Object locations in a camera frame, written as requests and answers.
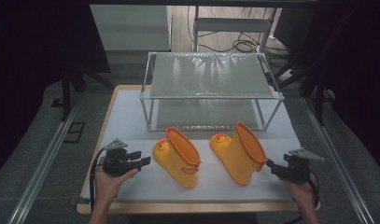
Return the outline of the wooden table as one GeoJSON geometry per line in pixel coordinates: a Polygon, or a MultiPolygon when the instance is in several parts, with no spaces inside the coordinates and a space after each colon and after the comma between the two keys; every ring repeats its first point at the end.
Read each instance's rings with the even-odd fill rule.
{"type": "MultiPolygon", "coordinates": [[[[117,90],[141,90],[139,85],[119,85],[117,90]]],[[[100,146],[100,135],[96,145],[100,146]]],[[[126,202],[115,201],[111,204],[111,214],[196,214],[196,213],[244,213],[265,211],[295,211],[295,202],[255,201],[255,202],[126,202]]]]}

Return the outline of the metal two-tier shelf rack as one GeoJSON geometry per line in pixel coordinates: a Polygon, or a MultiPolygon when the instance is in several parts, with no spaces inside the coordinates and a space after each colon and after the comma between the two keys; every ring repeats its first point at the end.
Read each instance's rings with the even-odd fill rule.
{"type": "Polygon", "coordinates": [[[150,131],[265,131],[283,100],[262,53],[151,52],[140,93],[150,131]]]}

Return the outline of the grey metal frame stand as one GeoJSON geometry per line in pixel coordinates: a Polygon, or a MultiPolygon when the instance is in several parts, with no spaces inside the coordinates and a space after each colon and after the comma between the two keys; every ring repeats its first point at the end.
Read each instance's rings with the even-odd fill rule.
{"type": "Polygon", "coordinates": [[[192,51],[198,51],[200,32],[242,32],[262,34],[258,52],[264,52],[268,37],[274,24],[277,8],[272,8],[268,18],[200,18],[199,7],[195,7],[193,22],[192,51]]]}

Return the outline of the black floor socket frame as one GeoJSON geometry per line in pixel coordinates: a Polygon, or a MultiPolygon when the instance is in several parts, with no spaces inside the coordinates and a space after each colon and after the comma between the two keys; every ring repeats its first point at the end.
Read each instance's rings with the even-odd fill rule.
{"type": "Polygon", "coordinates": [[[63,139],[65,144],[77,144],[85,129],[85,122],[72,122],[63,139]]]}

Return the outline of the aluminium floor rail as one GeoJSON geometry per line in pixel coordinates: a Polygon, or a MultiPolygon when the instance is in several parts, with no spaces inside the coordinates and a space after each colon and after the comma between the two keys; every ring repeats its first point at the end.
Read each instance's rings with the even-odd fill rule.
{"type": "Polygon", "coordinates": [[[46,176],[53,164],[55,157],[63,143],[69,127],[78,111],[78,107],[82,98],[82,93],[76,93],[71,104],[71,110],[66,116],[65,121],[61,121],[52,139],[49,141],[48,147],[44,152],[39,164],[36,166],[24,192],[16,204],[7,224],[23,224],[27,218],[38,192],[40,191],[46,176]]]}
{"type": "Polygon", "coordinates": [[[368,205],[363,200],[362,196],[352,178],[350,177],[348,171],[345,168],[343,161],[341,160],[338,152],[336,151],[335,145],[331,141],[325,127],[319,123],[316,115],[314,114],[315,109],[312,106],[312,102],[308,98],[301,98],[303,102],[306,113],[314,126],[316,133],[327,153],[327,156],[331,162],[335,173],[337,174],[345,193],[350,201],[352,207],[357,214],[361,224],[375,224],[372,214],[369,211],[368,205]]]}

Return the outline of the grey cabinet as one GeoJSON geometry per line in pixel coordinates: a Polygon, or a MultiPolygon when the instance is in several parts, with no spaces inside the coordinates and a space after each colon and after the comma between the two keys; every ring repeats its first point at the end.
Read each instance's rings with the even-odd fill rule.
{"type": "Polygon", "coordinates": [[[91,13],[105,50],[171,49],[168,6],[91,5],[91,13]]]}

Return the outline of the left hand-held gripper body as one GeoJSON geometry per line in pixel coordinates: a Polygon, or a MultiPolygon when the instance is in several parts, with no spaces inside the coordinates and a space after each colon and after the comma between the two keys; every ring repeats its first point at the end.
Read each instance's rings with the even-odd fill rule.
{"type": "Polygon", "coordinates": [[[105,146],[105,160],[103,170],[111,176],[122,176],[127,172],[135,169],[134,161],[129,160],[129,154],[126,150],[128,145],[119,139],[113,140],[105,146]]]}

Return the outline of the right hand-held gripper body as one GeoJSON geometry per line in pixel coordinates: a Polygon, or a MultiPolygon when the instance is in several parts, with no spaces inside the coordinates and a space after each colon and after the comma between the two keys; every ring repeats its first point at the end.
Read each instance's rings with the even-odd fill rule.
{"type": "Polygon", "coordinates": [[[288,154],[284,155],[284,160],[288,163],[288,168],[283,177],[293,183],[302,184],[311,173],[310,160],[324,161],[325,158],[302,147],[290,150],[288,154]]]}

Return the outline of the person's right hand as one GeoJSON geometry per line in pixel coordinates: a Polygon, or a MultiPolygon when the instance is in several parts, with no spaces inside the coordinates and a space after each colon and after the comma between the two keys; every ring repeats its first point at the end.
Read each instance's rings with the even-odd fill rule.
{"type": "Polygon", "coordinates": [[[283,178],[281,181],[288,186],[292,199],[301,213],[316,211],[314,192],[309,183],[295,184],[283,178]]]}

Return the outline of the black metal stand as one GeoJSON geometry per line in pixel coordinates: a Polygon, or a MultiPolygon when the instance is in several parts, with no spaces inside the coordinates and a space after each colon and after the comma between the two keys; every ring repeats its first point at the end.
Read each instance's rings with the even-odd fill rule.
{"type": "Polygon", "coordinates": [[[281,77],[290,68],[294,75],[279,84],[280,88],[302,79],[301,96],[316,92],[315,116],[323,124],[324,77],[322,65],[331,51],[339,28],[339,15],[332,9],[283,8],[274,36],[289,49],[288,62],[275,75],[281,77]]]}
{"type": "Polygon", "coordinates": [[[84,92],[87,84],[83,75],[87,75],[99,83],[105,85],[109,89],[114,89],[115,84],[101,77],[96,72],[92,71],[84,65],[66,66],[62,71],[62,92],[63,92],[63,116],[62,121],[66,121],[71,112],[71,96],[70,86],[73,86],[75,91],[84,92]]]}

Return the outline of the white table mat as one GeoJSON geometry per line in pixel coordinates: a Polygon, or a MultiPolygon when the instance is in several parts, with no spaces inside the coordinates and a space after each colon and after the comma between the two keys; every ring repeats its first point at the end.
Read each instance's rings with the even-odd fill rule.
{"type": "MultiPolygon", "coordinates": [[[[100,134],[100,146],[115,139],[128,145],[130,152],[140,151],[144,157],[152,154],[158,140],[165,132],[147,130],[139,90],[117,90],[110,101],[105,129],[100,134]]],[[[120,188],[117,199],[126,202],[255,202],[289,201],[288,188],[268,167],[252,175],[247,185],[236,183],[209,145],[210,132],[186,132],[201,156],[199,181],[188,189],[178,184],[156,161],[141,169],[134,178],[120,188]]],[[[283,155],[301,147],[293,131],[288,112],[280,106],[272,124],[265,132],[256,135],[269,159],[284,165],[283,155]]]]}

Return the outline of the person's left hand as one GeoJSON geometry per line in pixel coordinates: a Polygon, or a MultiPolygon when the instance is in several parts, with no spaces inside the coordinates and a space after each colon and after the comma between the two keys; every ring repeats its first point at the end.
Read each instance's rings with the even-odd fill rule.
{"type": "Polygon", "coordinates": [[[106,174],[102,167],[98,167],[95,171],[95,203],[112,203],[113,199],[118,195],[122,184],[133,178],[138,173],[137,169],[133,169],[126,174],[118,177],[112,177],[106,174]]]}

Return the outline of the yellow duck rain boot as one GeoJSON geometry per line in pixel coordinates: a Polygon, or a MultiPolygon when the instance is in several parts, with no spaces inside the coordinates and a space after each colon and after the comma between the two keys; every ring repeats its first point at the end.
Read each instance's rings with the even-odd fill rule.
{"type": "Polygon", "coordinates": [[[154,160],[181,186],[194,188],[198,181],[201,156],[196,146],[180,130],[169,127],[166,137],[152,149],[154,160]]]}
{"type": "Polygon", "coordinates": [[[268,161],[259,138],[243,122],[236,124],[233,136],[217,133],[209,143],[232,179],[240,185],[248,185],[253,174],[268,161]]]}

